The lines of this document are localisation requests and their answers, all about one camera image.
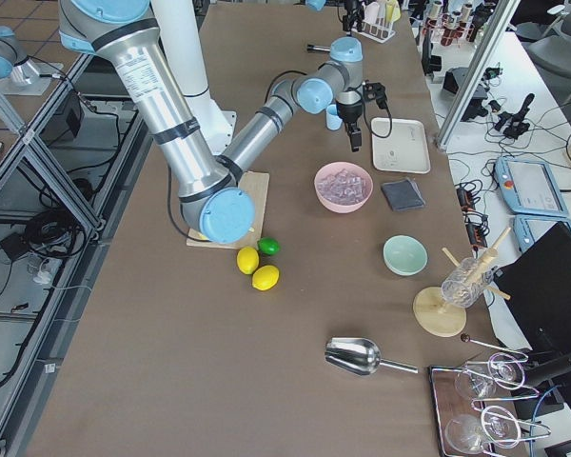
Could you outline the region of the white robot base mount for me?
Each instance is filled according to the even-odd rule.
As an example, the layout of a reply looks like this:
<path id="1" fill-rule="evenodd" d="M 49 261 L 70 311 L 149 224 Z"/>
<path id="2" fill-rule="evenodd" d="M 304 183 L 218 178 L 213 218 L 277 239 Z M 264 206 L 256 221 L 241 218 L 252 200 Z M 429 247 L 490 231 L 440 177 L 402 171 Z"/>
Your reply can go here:
<path id="1" fill-rule="evenodd" d="M 223 110 L 211 99 L 207 133 L 204 134 L 213 155 L 220 155 L 231 144 L 237 122 L 234 110 Z"/>

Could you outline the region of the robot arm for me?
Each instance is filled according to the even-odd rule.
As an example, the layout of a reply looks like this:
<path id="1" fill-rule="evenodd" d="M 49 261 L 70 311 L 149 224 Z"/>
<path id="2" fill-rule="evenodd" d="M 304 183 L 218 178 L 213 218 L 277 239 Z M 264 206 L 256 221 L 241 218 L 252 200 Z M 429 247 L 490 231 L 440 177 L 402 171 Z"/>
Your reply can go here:
<path id="1" fill-rule="evenodd" d="M 240 131 L 211 98 L 189 1 L 62 1 L 64 47 L 109 61 L 179 182 L 180 211 L 208 240 L 230 244 L 251 228 L 255 207 L 239 181 L 299 110 L 335 105 L 353 149 L 361 144 L 363 51 L 335 40 L 315 72 L 279 83 Z"/>
<path id="2" fill-rule="evenodd" d="M 212 154 L 217 156 L 231 142 L 228 136 L 232 134 L 236 120 L 228 116 L 235 112 L 222 111 L 211 98 L 192 1 L 150 3 L 177 87 L 199 120 Z M 361 84 L 363 52 L 360 41 L 351 36 L 341 37 L 332 42 L 329 49 L 330 62 L 343 66 L 351 64 L 353 70 L 346 70 L 344 89 L 328 89 L 328 83 L 321 82 L 319 76 L 307 78 L 299 85 L 301 89 L 295 88 L 295 101 L 308 113 L 323 111 L 339 93 Z"/>

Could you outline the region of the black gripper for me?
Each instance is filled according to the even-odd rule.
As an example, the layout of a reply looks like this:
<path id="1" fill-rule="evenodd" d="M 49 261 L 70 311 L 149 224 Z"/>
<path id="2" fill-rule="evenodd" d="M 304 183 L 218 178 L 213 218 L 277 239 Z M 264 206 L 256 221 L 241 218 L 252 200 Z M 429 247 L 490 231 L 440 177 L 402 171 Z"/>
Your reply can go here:
<path id="1" fill-rule="evenodd" d="M 360 0 L 344 0 L 345 14 L 342 18 L 344 30 L 359 30 L 364 21 L 364 2 Z"/>
<path id="2" fill-rule="evenodd" d="M 336 97 L 337 114 L 347 124 L 347 135 L 352 152 L 362 146 L 362 132 L 356 124 L 363 115 L 365 103 L 375 102 L 379 109 L 386 109 L 386 88 L 380 82 L 363 82 L 356 89 L 349 88 Z"/>

